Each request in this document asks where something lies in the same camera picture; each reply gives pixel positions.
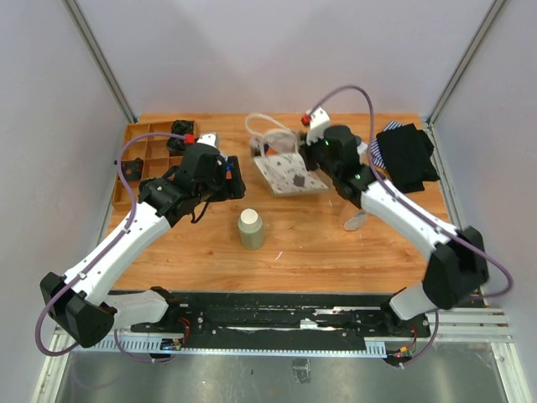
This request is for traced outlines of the white bottle grey cap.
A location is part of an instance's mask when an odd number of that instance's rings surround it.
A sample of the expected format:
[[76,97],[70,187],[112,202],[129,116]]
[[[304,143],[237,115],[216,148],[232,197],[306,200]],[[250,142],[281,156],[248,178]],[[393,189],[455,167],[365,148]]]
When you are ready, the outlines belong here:
[[363,141],[360,136],[356,136],[357,155],[359,162],[363,164],[368,157],[368,144]]

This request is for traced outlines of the blue white striped cloth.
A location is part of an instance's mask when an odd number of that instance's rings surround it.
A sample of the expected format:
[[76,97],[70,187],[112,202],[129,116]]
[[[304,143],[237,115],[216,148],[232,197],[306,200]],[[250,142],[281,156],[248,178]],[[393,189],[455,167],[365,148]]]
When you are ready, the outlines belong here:
[[[391,120],[383,129],[384,132],[388,132],[391,130],[394,130],[396,128],[402,127],[403,124],[396,120]],[[383,161],[383,156],[381,154],[380,145],[378,143],[378,140],[375,139],[373,142],[370,143],[369,148],[371,150],[372,154],[372,162],[381,170],[386,170],[386,165]]]

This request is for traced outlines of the beige canvas bag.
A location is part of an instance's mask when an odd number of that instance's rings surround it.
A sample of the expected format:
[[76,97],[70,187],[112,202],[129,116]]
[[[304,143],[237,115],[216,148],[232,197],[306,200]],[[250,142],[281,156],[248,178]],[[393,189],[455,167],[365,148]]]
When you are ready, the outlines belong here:
[[[255,119],[265,120],[274,127],[260,133],[251,127]],[[300,132],[262,113],[249,113],[244,125],[251,136],[253,163],[274,196],[318,194],[329,190],[315,172],[306,169],[299,153]]]

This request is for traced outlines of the cream bottle beige cap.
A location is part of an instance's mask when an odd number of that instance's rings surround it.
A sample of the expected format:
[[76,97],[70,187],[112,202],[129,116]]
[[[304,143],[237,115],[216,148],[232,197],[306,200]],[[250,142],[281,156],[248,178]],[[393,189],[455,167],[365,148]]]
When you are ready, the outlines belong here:
[[238,218],[238,229],[242,245],[246,249],[259,249],[264,242],[263,219],[252,208],[244,209]]

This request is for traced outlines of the black garment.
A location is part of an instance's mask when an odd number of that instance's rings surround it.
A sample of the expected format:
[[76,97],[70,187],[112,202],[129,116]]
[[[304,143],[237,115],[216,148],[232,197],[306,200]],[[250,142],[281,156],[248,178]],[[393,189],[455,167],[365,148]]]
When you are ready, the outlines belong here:
[[403,193],[423,191],[425,182],[440,179],[431,162],[434,145],[427,134],[413,123],[378,133],[386,171],[395,187]]

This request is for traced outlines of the clear bottle pink cap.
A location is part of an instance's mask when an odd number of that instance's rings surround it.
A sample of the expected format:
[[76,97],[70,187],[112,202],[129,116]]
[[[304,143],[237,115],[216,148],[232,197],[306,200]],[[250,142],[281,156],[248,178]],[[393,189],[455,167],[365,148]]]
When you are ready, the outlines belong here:
[[364,226],[368,213],[351,204],[345,205],[341,211],[341,224],[348,232],[354,232]]

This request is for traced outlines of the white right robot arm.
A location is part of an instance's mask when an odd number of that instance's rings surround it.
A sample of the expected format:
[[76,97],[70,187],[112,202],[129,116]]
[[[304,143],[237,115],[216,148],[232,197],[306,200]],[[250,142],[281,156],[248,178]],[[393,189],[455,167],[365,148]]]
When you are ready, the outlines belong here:
[[321,107],[308,111],[300,152],[308,170],[326,174],[338,195],[373,214],[409,240],[427,260],[425,276],[381,305],[380,325],[391,336],[410,320],[435,309],[450,310],[489,279],[482,235],[443,222],[411,201],[363,161],[363,141],[345,125],[333,125]]

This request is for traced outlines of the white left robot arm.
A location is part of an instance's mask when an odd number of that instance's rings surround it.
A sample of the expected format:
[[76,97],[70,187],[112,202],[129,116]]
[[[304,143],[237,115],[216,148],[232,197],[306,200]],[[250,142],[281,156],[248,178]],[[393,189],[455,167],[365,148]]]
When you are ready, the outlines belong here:
[[131,263],[182,218],[197,223],[198,205],[240,199],[245,185],[236,156],[219,150],[216,133],[204,133],[185,151],[179,165],[159,178],[145,181],[133,197],[125,219],[81,262],[63,275],[48,273],[39,284],[45,317],[53,319],[76,345],[89,348],[109,332],[148,323],[161,332],[187,325],[186,309],[161,287],[144,292],[110,295]]

